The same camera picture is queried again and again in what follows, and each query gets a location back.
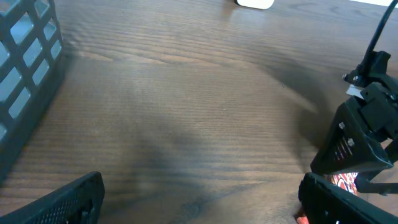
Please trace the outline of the red chocolate bar wrapper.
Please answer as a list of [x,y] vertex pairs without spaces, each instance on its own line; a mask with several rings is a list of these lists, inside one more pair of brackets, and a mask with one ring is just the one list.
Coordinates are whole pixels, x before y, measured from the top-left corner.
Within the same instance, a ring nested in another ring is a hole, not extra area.
[[357,172],[333,174],[329,177],[330,182],[353,195],[358,194],[355,180],[358,176]]

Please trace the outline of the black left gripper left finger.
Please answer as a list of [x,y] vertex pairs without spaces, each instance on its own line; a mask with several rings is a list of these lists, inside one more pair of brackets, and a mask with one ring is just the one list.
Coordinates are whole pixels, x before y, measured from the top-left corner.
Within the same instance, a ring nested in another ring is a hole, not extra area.
[[1,224],[96,224],[105,195],[100,172],[90,172],[1,217]]

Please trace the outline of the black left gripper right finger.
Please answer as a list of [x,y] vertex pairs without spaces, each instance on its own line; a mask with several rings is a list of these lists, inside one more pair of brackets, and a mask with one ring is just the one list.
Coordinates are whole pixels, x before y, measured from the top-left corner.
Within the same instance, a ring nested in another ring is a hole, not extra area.
[[311,172],[300,183],[298,199],[309,224],[397,224],[395,215]]

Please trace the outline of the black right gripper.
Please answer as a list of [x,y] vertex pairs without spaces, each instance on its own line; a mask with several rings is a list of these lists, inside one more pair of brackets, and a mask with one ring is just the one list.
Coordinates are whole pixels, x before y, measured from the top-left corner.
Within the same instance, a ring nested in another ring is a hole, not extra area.
[[390,57],[384,51],[373,52],[369,62],[343,75],[344,81],[362,88],[362,99],[352,96],[337,108],[310,164],[318,175],[360,172],[355,179],[360,193],[397,194],[397,183],[371,182],[381,170],[393,167],[381,146],[386,139],[397,138],[397,79],[387,74]]

